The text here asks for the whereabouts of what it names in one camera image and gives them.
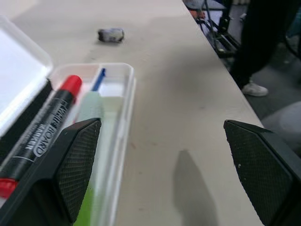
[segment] chair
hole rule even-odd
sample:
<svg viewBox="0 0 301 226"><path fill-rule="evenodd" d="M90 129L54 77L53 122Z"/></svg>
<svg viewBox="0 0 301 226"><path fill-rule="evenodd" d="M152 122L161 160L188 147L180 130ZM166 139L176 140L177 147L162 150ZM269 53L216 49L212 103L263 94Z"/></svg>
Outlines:
<svg viewBox="0 0 301 226"><path fill-rule="evenodd" d="M203 32L203 25L209 29L209 34L213 40L211 44L219 58L233 57L240 44L228 33L232 0L223 0L223 4L214 0L183 0L183 2L190 11L207 12L208 19L198 17L196 22ZM218 25L211 19L210 11L222 11Z"/></svg>

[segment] floor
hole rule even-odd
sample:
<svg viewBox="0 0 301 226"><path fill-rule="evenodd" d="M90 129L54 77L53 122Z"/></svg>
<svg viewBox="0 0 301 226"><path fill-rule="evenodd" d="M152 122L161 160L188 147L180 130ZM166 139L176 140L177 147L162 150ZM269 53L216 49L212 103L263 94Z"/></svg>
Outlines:
<svg viewBox="0 0 301 226"><path fill-rule="evenodd" d="M229 33L238 41L242 30L239 17L246 10L247 6L233 6L230 13L233 19ZM214 12L212 17L213 20L218 21L220 14ZM223 62L229 68L233 59L223 60ZM301 61L280 43L269 64L252 77L255 83L269 89L269 95L267 97L246 96L260 120L287 105L301 101L300 70Z"/></svg>

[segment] table surface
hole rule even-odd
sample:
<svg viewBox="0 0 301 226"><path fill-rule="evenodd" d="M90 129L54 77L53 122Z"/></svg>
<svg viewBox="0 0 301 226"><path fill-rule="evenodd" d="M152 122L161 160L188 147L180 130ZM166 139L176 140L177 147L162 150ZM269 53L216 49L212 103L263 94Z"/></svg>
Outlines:
<svg viewBox="0 0 301 226"><path fill-rule="evenodd" d="M223 129L226 119L261 123L181 0L14 1L12 21L55 65L135 68L116 226L262 225ZM122 44L97 41L109 27L125 29Z"/></svg>

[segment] white sneaker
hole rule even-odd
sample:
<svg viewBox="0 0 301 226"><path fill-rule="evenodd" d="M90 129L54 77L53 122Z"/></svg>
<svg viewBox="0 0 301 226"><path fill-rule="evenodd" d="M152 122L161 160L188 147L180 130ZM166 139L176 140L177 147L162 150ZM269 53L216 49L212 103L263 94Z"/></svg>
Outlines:
<svg viewBox="0 0 301 226"><path fill-rule="evenodd" d="M252 81L249 82L248 84L246 84L241 89L241 91L243 92L243 94L251 95L251 96L254 96L254 97L263 97L263 96L266 96L269 93L267 88L259 86L255 83L253 83Z"/></svg>

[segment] red marker cap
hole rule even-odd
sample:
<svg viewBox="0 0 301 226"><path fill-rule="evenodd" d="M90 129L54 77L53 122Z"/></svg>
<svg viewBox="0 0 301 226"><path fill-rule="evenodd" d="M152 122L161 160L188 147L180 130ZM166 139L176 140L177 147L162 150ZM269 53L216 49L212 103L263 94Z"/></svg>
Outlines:
<svg viewBox="0 0 301 226"><path fill-rule="evenodd" d="M69 75L65 82L61 85L59 90L66 90L72 93L73 97L76 97L79 93L82 80L77 75Z"/></svg>
<svg viewBox="0 0 301 226"><path fill-rule="evenodd" d="M18 182L13 179L0 178L0 196L8 199L17 187L17 184Z"/></svg>

